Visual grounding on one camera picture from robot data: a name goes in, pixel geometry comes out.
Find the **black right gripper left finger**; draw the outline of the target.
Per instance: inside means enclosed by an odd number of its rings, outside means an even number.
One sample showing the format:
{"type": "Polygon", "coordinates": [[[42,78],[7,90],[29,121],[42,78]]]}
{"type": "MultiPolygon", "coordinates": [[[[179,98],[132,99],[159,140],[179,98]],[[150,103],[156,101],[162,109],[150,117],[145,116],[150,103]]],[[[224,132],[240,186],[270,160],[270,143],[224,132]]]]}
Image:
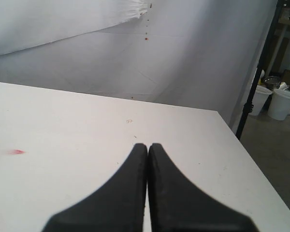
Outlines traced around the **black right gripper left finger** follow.
{"type": "Polygon", "coordinates": [[[141,232],[146,199],[147,147],[135,144],[98,190],[53,215],[45,232],[141,232]]]}

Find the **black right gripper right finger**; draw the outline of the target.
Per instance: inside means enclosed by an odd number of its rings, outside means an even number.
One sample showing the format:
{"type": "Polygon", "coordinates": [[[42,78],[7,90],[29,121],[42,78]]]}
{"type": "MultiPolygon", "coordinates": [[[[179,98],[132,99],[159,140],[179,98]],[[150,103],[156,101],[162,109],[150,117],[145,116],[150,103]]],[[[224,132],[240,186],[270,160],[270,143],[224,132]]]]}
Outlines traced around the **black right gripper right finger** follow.
{"type": "Polygon", "coordinates": [[[241,214],[207,195],[172,162],[161,144],[148,153],[148,196],[154,232],[256,232],[241,214]]]}

